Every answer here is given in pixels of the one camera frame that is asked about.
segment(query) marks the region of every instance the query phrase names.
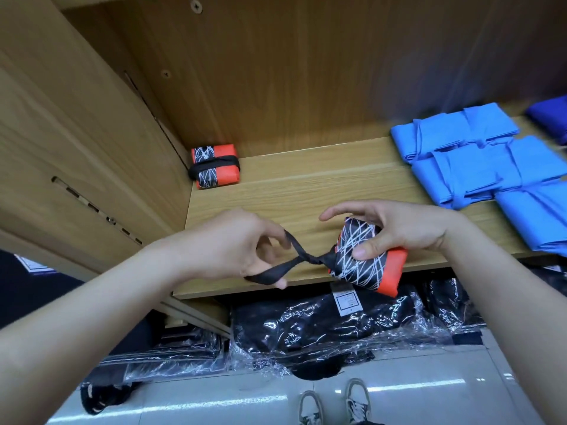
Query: forearm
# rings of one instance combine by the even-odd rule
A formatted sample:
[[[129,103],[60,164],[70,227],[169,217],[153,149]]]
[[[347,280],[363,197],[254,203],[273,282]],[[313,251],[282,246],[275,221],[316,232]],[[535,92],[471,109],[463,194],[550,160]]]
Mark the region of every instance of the forearm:
[[[173,289],[166,250],[150,247],[0,331],[0,411],[44,423],[82,379]],[[30,394],[34,407],[26,407]]]
[[[459,216],[442,251],[549,424],[567,418],[567,299]]]

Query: hand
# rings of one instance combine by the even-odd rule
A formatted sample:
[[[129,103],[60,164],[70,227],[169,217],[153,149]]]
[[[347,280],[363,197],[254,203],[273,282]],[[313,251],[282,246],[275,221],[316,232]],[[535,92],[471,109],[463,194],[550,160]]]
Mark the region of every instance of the hand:
[[[270,237],[289,249],[285,230],[242,209],[224,211],[202,225],[159,240],[168,250],[180,281],[245,277],[270,269],[276,251]],[[284,289],[285,279],[276,282]]]
[[[319,220],[351,213],[356,218],[383,228],[353,250],[355,259],[372,259],[399,246],[411,249],[441,250],[443,240],[456,219],[468,219],[453,210],[390,200],[345,201],[329,207]]]

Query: black elastic band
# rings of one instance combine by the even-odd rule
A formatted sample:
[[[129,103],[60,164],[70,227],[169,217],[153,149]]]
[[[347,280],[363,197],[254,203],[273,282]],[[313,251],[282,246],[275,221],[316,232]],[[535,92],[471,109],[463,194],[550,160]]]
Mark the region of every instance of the black elastic band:
[[[299,242],[295,239],[294,236],[289,234],[287,231],[285,232],[287,239],[290,241],[293,248],[297,251],[297,255],[290,261],[286,261],[282,264],[276,265],[275,267],[263,271],[259,274],[255,274],[254,276],[247,276],[245,277],[246,280],[251,282],[259,283],[261,285],[273,285],[275,282],[280,280],[285,274],[290,271],[293,267],[297,264],[302,262],[308,262],[309,264],[313,265],[324,265],[328,269],[332,270],[332,267],[335,265],[335,247],[333,246],[332,249],[321,255],[320,257],[315,257],[305,251],[299,244]]]
[[[236,156],[215,156],[212,158],[207,158],[206,160],[199,161],[198,163],[194,163],[188,170],[189,178],[196,181],[199,179],[199,173],[201,173],[202,171],[228,165],[236,165],[238,167],[238,171],[240,171],[240,163],[238,162],[238,158]]]

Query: white floor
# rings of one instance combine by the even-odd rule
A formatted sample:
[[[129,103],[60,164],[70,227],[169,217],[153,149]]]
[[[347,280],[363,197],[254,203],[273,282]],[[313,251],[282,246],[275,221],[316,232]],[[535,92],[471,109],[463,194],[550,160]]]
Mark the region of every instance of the white floor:
[[[314,390],[322,399],[325,424],[345,424],[345,386],[358,377],[372,398],[372,420],[387,425],[542,425],[490,331],[483,338],[485,346],[377,355],[316,382],[239,373],[148,384],[124,405],[98,416],[84,413],[75,392],[49,422],[296,424],[301,393]]]

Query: tag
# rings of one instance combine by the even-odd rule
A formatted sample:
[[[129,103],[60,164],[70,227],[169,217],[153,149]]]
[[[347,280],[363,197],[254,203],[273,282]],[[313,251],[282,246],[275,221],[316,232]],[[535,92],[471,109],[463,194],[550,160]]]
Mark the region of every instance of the tag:
[[[333,291],[338,314],[341,316],[362,311],[362,304],[360,304],[358,295],[349,282],[343,280],[331,282],[330,290]]]

